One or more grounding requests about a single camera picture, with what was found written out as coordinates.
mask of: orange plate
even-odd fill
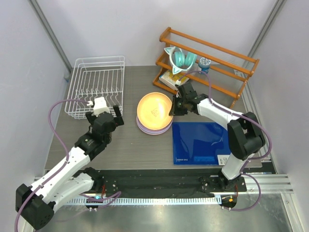
[[[137,116],[140,123],[151,130],[160,130],[166,127],[172,120],[169,116],[172,101],[163,93],[148,93],[137,106]]]

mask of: blue folder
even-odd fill
[[[173,122],[173,155],[176,165],[219,165],[231,151],[227,131],[214,122]]]

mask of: stack of plates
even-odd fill
[[[146,134],[157,135],[166,132],[172,125],[169,116],[171,100],[163,93],[149,93],[139,102],[136,123]]]

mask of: wooden rack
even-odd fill
[[[252,68],[249,70],[249,69],[246,69],[246,68],[243,68],[239,65],[236,65],[236,64],[233,64],[233,63],[230,63],[228,61],[225,61],[225,60],[222,60],[222,59],[219,59],[219,58],[216,58],[215,56],[211,56],[209,54],[206,54],[206,53],[203,53],[201,51],[198,51],[198,50],[195,50],[193,48],[190,48],[184,44],[181,44],[181,43],[178,43],[176,41],[173,41],[170,39],[170,36],[171,34],[176,34],[178,36],[181,36],[181,37],[184,37],[190,41],[194,41],[194,42],[197,42],[199,44],[202,44],[204,46],[207,46],[207,47],[211,47],[215,50],[219,50],[221,52],[224,52],[224,53],[228,53],[229,55],[232,55],[233,57],[236,57],[236,58],[240,58],[244,61],[244,63],[252,63],[253,66]],[[216,62],[218,64],[222,64],[224,66],[227,66],[233,70],[237,70],[241,73],[243,73],[244,77],[241,77],[241,76],[238,76],[238,75],[235,75],[235,73],[232,73],[232,72],[229,72],[229,71],[226,71],[224,69],[221,69],[219,68],[218,66],[216,65],[211,65],[210,66],[210,69],[214,70],[214,71],[217,71],[217,72],[220,72],[226,76],[229,76],[231,78],[234,78],[236,80],[239,80],[239,81],[242,81],[242,85],[239,89],[239,91],[237,93],[235,92],[232,92],[232,91],[229,91],[223,87],[220,87],[220,86],[217,86],[217,85],[214,85],[212,84],[211,87],[213,89],[216,89],[222,93],[225,93],[227,94],[228,96],[232,97],[233,98],[233,103],[231,104],[230,108],[232,108],[235,104],[235,102],[240,98],[249,78],[254,74],[254,71],[259,63],[259,60],[258,59],[253,59],[253,58],[250,58],[250,57],[247,57],[245,55],[242,55],[240,53],[237,53],[237,52],[234,52],[234,51],[231,51],[231,50],[228,50],[226,48],[223,48],[223,47],[220,47],[220,46],[217,46],[215,44],[212,44],[212,43],[209,43],[207,41],[204,41],[204,40],[201,40],[201,39],[198,39],[196,37],[193,37],[193,36],[190,36],[190,35],[187,35],[187,34],[184,34],[184,33],[181,33],[179,31],[176,31],[176,30],[173,30],[172,28],[168,27],[160,36],[160,42],[164,42],[165,43],[165,47],[170,47],[171,45],[172,46],[176,46],[176,47],[179,47],[181,48],[182,50],[186,50],[186,51],[189,51],[189,52],[192,52],[192,53],[195,53],[197,54],[198,56],[201,56],[201,57],[205,57],[207,59],[210,59],[212,60],[213,62]],[[176,93],[175,90],[169,88],[168,86],[162,84],[159,82],[159,77],[166,72],[166,70],[172,70],[172,67],[169,65],[169,56],[167,55],[167,53],[165,51],[162,52],[162,54],[159,56],[159,58],[157,59],[157,61],[155,62],[156,65],[158,66],[161,66],[161,70],[160,72],[158,73],[158,75],[155,77],[155,79],[153,80],[153,84],[160,87],[160,88],[163,88],[173,94]],[[200,78],[198,78],[197,76],[194,76],[194,75],[187,75],[188,78],[194,80],[194,81],[197,81],[197,82],[200,82],[204,85],[207,85],[209,86],[209,83],[208,81],[205,81],[205,80],[202,80]]]

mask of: white wire dish rack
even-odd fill
[[[125,76],[125,57],[94,57],[76,60],[68,99],[93,101],[104,97],[111,113],[115,116],[113,105],[119,105],[123,112],[123,93]],[[65,112],[76,118],[86,118],[85,113],[92,108],[83,102],[67,102]]]

